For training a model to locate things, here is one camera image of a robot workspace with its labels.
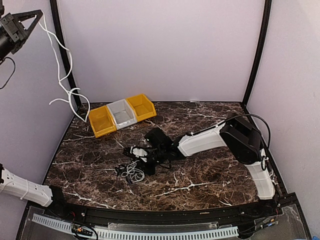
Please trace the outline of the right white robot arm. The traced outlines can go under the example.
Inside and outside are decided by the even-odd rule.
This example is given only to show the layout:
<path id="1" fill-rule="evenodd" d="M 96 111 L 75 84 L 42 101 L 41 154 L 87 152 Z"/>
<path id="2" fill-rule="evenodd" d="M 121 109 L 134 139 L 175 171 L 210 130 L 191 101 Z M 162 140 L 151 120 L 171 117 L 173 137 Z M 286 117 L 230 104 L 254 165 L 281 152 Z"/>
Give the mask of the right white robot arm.
<path id="1" fill-rule="evenodd" d="M 263 143 L 261 131 L 248 122 L 246 114 L 231 113 L 225 120 L 208 128 L 186 133 L 171 140 L 160 128 L 148 132 L 145 139 L 151 148 L 143 151 L 142 161 L 148 170 L 164 161 L 191 157 L 208 150 L 227 147 L 234 158 L 249 171 L 262 201 L 255 205 L 255 213 L 266 217 L 275 208 L 276 193 L 267 168 L 269 144 Z"/>

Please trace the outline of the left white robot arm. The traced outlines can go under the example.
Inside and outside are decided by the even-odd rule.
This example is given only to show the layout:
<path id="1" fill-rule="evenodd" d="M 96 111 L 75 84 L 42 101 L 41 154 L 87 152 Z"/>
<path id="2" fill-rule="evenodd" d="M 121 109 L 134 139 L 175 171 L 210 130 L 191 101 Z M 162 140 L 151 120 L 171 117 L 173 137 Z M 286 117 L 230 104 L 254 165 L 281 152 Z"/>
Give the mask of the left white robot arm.
<path id="1" fill-rule="evenodd" d="M 21 13 L 7 13 L 0 18 L 0 63 L 6 60 L 13 63 L 13 72 L 16 63 L 8 55 L 17 53 L 25 44 L 43 12 L 32 10 Z M 0 165 L 0 191 L 41 205 L 57 214 L 60 218 L 67 218 L 71 213 L 70 206 L 65 203 L 63 191 L 53 185 L 41 185 L 19 177 L 2 164 Z"/>

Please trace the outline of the right yellow plastic bin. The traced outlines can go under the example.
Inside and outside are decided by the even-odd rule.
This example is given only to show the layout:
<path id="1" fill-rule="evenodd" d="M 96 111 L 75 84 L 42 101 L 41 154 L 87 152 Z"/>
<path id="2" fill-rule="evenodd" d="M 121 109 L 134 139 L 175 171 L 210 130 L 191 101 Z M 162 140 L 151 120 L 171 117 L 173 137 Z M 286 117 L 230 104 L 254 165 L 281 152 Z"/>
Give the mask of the right yellow plastic bin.
<path id="1" fill-rule="evenodd" d="M 155 117 L 157 115 L 154 104 L 145 94 L 139 94 L 126 98 L 126 101 L 133 109 L 138 122 Z"/>

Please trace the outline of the yellow plastic bin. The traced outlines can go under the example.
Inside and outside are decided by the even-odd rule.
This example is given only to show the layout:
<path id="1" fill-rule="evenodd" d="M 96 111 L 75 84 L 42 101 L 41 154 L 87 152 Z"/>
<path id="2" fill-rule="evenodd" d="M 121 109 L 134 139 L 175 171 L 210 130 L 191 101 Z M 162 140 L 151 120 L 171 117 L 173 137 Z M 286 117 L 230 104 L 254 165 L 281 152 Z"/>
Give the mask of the yellow plastic bin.
<path id="1" fill-rule="evenodd" d="M 96 138 L 117 130 L 115 121 L 106 105 L 92 109 L 88 118 Z"/>
<path id="2" fill-rule="evenodd" d="M 157 115 L 154 104 L 145 94 L 139 94 L 126 98 L 126 101 L 133 109 L 138 122 L 155 117 Z"/>

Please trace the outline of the grey plastic bin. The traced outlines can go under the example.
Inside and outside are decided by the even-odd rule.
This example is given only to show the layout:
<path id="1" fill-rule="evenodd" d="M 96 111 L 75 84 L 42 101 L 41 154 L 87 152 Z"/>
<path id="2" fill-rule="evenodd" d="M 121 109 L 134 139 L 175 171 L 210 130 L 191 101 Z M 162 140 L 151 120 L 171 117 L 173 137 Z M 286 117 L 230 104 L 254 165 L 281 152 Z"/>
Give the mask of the grey plastic bin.
<path id="1" fill-rule="evenodd" d="M 107 108 L 113 117 L 117 130 L 136 124 L 137 117 L 126 99 L 108 103 Z"/>

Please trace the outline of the left yellow plastic bin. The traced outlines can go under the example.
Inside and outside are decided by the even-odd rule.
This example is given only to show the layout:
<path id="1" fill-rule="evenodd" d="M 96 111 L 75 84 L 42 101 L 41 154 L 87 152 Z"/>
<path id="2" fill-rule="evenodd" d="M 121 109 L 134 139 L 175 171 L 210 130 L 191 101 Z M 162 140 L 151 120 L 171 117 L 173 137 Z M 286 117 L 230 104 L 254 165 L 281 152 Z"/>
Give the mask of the left yellow plastic bin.
<path id="1" fill-rule="evenodd" d="M 96 138 L 117 130 L 115 121 L 106 105 L 92 109 L 88 118 Z"/>

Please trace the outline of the left black frame post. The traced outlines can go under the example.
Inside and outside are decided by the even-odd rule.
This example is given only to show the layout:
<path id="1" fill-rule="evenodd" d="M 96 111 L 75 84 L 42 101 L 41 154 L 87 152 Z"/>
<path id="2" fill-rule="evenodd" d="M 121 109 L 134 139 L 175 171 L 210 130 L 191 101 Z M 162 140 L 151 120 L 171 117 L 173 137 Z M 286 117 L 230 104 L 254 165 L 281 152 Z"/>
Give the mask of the left black frame post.
<path id="1" fill-rule="evenodd" d="M 63 46 L 65 46 L 64 35 L 63 35 L 63 31 L 62 31 L 62 25 L 61 25 L 59 9 L 58 9 L 58 1 L 57 0 L 49 0 L 49 3 L 50 3 L 50 9 L 51 9 L 51 15 L 52 15 L 52 20 L 53 20 L 55 35 L 57 36 L 60 43 Z M 59 51 L 60 51 L 64 70 L 68 74 L 69 71 L 71 70 L 71 60 L 68 57 L 68 51 L 65 50 L 62 46 L 59 47 Z M 75 83 L 74 76 L 73 76 L 72 72 L 70 72 L 69 76 L 67 77 L 67 81 L 68 81 L 69 86 L 72 89 L 76 87 L 76 83 Z"/>

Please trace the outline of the black frame post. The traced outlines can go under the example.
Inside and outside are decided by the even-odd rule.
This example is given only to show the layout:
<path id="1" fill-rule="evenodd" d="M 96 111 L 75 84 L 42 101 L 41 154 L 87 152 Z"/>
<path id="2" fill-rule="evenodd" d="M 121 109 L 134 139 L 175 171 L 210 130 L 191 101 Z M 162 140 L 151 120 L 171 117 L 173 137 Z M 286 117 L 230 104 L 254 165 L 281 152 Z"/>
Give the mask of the black frame post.
<path id="1" fill-rule="evenodd" d="M 246 107 L 249 103 L 254 84 L 256 81 L 256 77 L 258 74 L 264 46 L 265 46 L 265 41 L 266 41 L 266 36 L 268 32 L 268 26 L 269 26 L 269 20 L 270 20 L 270 14 L 271 14 L 271 9 L 272 9 L 272 0 L 265 0 L 264 1 L 264 8 L 263 8 L 263 15 L 262 15 L 262 20 L 261 20 L 261 27 L 260 27 L 260 32 L 258 36 L 258 42 L 256 46 L 256 51 L 252 63 L 252 68 L 250 71 L 248 83 L 244 92 L 244 96 L 242 99 L 242 104 Z"/>
<path id="2" fill-rule="evenodd" d="M 51 9 L 51 15 L 52 15 L 52 20 L 53 20 L 55 35 L 57 36 L 60 43 L 63 46 L 65 46 L 64 35 L 63 35 L 63 31 L 62 31 L 62 25 L 61 25 L 59 9 L 58 9 L 58 1 L 57 0 L 49 0 L 49 3 L 50 3 L 50 9 Z M 64 70 L 68 74 L 69 71 L 71 70 L 71 60 L 68 57 L 68 51 L 65 50 L 62 46 L 59 47 L 59 51 L 60 51 Z M 69 86 L 72 89 L 76 87 L 76 83 L 75 83 L 74 76 L 73 76 L 72 72 L 70 72 L 69 76 L 67 77 L 67 81 L 68 81 Z"/>

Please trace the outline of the black front rail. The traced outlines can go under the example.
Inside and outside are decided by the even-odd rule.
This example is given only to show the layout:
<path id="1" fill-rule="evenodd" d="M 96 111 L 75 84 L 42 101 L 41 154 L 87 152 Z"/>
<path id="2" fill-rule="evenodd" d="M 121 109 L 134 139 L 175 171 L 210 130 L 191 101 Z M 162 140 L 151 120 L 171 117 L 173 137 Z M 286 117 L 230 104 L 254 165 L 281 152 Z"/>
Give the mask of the black front rail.
<path id="1" fill-rule="evenodd" d="M 259 200 L 243 205 L 182 211 L 134 211 L 56 202 L 44 209 L 45 213 L 65 220 L 88 225 L 108 226 L 116 224 L 137 225 L 187 225 L 217 222 L 219 225 L 250 225 L 254 220 L 282 213 L 282 208 L 296 204 L 295 193 L 276 196 L 275 200 Z"/>

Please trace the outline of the right black frame post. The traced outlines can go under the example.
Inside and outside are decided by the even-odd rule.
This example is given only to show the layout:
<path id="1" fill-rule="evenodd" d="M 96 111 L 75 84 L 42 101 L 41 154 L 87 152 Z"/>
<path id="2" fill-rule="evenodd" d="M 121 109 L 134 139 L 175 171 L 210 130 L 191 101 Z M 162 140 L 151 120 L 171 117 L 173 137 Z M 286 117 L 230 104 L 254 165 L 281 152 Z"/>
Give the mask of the right black frame post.
<path id="1" fill-rule="evenodd" d="M 260 27 L 260 32 L 258 36 L 258 42 L 256 46 L 256 51 L 252 63 L 252 68 L 250 71 L 248 83 L 244 92 L 244 96 L 242 99 L 242 104 L 246 107 L 249 103 L 254 84 L 256 81 L 256 77 L 258 74 L 264 46 L 265 46 L 265 41 L 266 41 L 266 36 L 268 32 L 268 26 L 269 26 L 269 20 L 270 20 L 270 14 L 271 14 L 271 9 L 272 9 L 272 0 L 265 0 L 264 1 L 264 8 L 263 8 L 263 15 L 262 15 L 262 20 L 261 20 L 261 27 Z"/>

